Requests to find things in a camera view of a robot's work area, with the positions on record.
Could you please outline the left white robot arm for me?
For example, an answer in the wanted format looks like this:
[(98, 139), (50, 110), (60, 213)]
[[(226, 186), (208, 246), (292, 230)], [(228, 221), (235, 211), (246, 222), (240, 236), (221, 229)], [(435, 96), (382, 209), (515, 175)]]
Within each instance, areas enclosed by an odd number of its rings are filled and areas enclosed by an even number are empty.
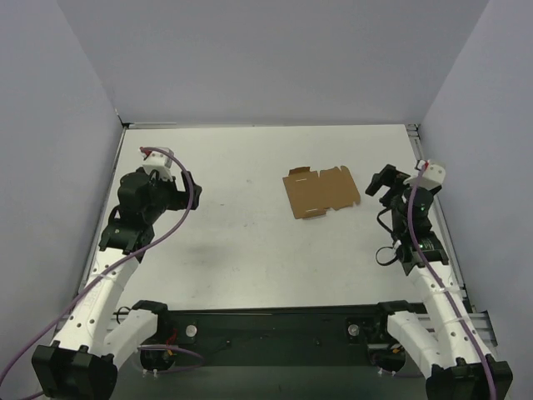
[(177, 329), (166, 304), (141, 300), (117, 327), (109, 323), (146, 251), (160, 242), (154, 231), (158, 218), (199, 205), (201, 187), (190, 172), (181, 176), (182, 190), (169, 167), (140, 167), (121, 178), (87, 284), (62, 315), (65, 323), (52, 342), (33, 352), (32, 366), (46, 397), (109, 399), (119, 370), (136, 351), (150, 373), (173, 366)]

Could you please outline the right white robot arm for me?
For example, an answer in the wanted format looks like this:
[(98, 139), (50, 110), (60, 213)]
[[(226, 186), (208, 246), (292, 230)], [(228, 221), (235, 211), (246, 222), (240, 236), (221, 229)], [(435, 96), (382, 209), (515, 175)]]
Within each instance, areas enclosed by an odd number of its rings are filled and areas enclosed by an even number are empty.
[(406, 302), (383, 304), (381, 328), (416, 363), (429, 399), (503, 399), (513, 380), (511, 367), (483, 343), (429, 219), (446, 170), (431, 160), (418, 161), (416, 170), (408, 175), (387, 164), (372, 176), (366, 195), (387, 189), (380, 203), (391, 215), (389, 248), (421, 295), (434, 331), (421, 325)]

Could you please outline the brown cardboard box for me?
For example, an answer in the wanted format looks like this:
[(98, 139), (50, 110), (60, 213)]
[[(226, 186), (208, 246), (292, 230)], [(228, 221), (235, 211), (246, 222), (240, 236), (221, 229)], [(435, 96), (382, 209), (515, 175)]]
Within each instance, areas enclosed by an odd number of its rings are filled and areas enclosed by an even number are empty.
[(346, 166), (312, 171), (297, 167), (282, 179), (295, 219), (321, 217), (361, 203), (361, 194)]

